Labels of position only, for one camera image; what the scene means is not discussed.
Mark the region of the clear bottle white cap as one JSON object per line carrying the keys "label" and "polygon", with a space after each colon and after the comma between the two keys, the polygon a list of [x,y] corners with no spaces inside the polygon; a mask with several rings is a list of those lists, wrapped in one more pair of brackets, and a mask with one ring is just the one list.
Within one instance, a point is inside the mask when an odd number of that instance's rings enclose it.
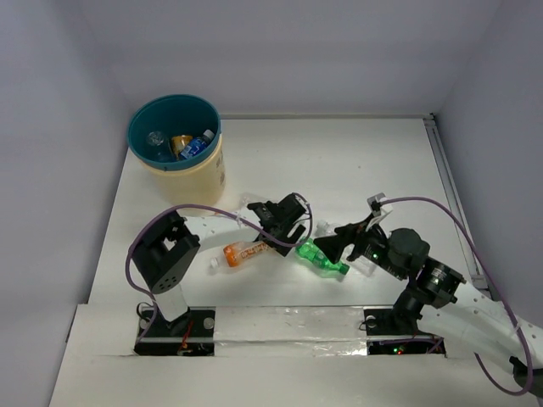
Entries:
{"label": "clear bottle white cap", "polygon": [[[340,224],[328,223],[325,220],[320,220],[316,224],[315,237],[330,237],[335,234],[334,229],[340,227]],[[341,261],[346,263],[351,269],[357,271],[365,277],[371,278],[377,269],[377,266],[369,259],[361,256],[353,261],[347,260],[348,255],[354,248],[353,245],[348,246],[341,256]]]}

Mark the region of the green plastic soda bottle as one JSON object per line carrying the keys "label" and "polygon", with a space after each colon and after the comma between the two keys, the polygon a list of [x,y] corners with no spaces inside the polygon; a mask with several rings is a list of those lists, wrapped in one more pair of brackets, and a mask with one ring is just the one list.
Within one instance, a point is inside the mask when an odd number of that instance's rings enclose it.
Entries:
{"label": "green plastic soda bottle", "polygon": [[304,244],[298,246],[295,251],[300,258],[309,261],[319,270],[335,271],[341,275],[346,275],[350,270],[350,267],[342,261],[333,263],[329,260],[323,251],[313,243],[312,239],[308,239]]}

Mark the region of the orange label tea bottle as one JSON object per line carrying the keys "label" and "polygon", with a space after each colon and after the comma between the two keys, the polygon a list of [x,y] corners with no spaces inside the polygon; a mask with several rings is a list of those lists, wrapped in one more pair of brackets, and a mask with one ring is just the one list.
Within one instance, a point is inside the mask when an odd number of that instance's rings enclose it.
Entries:
{"label": "orange label tea bottle", "polygon": [[272,248],[262,241],[230,243],[210,259],[207,274],[215,276],[236,273],[252,259],[271,250]]}

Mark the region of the blue label bottle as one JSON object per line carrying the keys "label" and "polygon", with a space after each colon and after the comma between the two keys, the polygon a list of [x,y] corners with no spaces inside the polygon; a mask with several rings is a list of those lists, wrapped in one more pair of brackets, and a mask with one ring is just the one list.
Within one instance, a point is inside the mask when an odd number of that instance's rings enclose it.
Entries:
{"label": "blue label bottle", "polygon": [[171,161],[169,138],[163,132],[151,131],[146,136],[145,148],[149,159],[157,162]]}
{"label": "blue label bottle", "polygon": [[212,130],[206,130],[201,136],[193,138],[179,153],[181,160],[191,159],[202,153],[214,140],[216,134]]}

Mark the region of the yellow label clear bottle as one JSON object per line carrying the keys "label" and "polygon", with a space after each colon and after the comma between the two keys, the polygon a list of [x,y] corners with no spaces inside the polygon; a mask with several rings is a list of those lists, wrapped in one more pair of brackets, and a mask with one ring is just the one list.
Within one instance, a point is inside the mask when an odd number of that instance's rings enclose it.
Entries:
{"label": "yellow label clear bottle", "polygon": [[192,141],[190,135],[178,135],[171,138],[171,151],[176,160],[181,160],[181,152]]}

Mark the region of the clear crushed plastic bottle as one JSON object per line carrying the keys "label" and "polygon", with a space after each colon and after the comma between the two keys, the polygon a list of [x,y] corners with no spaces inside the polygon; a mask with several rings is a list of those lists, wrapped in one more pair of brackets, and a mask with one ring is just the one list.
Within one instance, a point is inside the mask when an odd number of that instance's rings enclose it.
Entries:
{"label": "clear crushed plastic bottle", "polygon": [[249,204],[264,203],[265,201],[266,198],[263,198],[260,195],[251,192],[243,192],[239,199],[239,210],[246,209]]}

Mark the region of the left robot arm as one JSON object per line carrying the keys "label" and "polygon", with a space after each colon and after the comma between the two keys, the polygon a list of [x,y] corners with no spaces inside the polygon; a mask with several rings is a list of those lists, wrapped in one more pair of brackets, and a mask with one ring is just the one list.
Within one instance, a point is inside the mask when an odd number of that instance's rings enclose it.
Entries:
{"label": "left robot arm", "polygon": [[153,218],[135,237],[126,256],[126,279],[148,295],[158,323],[168,334],[183,332],[190,310],[182,279],[197,254],[230,243],[265,243],[285,257],[311,236],[310,204],[292,192],[278,202],[253,202],[232,213],[201,204],[174,206]]}

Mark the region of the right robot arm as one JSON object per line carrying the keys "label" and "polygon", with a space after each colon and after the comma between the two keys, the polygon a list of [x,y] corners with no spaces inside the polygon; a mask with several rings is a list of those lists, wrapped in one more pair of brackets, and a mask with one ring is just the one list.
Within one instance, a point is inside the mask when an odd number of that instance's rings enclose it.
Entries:
{"label": "right robot arm", "polygon": [[331,261],[368,259],[406,287],[389,319],[399,332],[432,333],[492,361],[521,386],[542,384],[542,330],[485,296],[450,266],[430,257],[430,246],[412,229],[385,235],[379,226],[348,224],[315,244]]}

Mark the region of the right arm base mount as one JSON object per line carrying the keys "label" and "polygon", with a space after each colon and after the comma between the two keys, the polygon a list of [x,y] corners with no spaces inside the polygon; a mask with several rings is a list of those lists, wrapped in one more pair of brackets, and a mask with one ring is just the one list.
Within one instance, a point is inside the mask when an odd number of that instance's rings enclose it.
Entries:
{"label": "right arm base mount", "polygon": [[394,315],[390,308],[364,309],[359,330],[366,334],[371,356],[446,355],[442,337],[420,331],[416,322]]}

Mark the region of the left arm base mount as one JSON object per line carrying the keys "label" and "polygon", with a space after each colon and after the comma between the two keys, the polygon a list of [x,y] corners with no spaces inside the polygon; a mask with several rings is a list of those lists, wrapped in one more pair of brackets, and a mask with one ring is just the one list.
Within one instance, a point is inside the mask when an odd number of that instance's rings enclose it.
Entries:
{"label": "left arm base mount", "polygon": [[134,352],[140,356],[214,356],[214,329],[216,310],[213,308],[190,309],[172,322],[158,313],[153,323],[153,309],[144,307],[139,312],[137,337],[147,330],[141,340],[136,340]]}

